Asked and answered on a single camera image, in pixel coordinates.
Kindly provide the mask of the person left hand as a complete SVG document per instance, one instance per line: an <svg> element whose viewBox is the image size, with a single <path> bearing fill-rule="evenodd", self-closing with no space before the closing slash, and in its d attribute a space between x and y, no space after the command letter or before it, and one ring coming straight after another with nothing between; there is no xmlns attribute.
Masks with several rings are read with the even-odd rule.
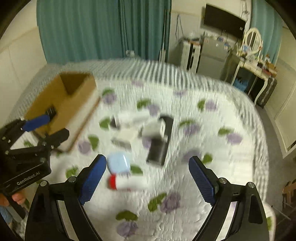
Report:
<svg viewBox="0 0 296 241"><path fill-rule="evenodd" d="M25 202L26 199L26 195L25 195L25 191L21 190L15 194L13 194L11 196L12 200L15 201L17 204L21 205ZM7 200L7 198L0 193L0 206L9 206L9 201Z"/></svg>

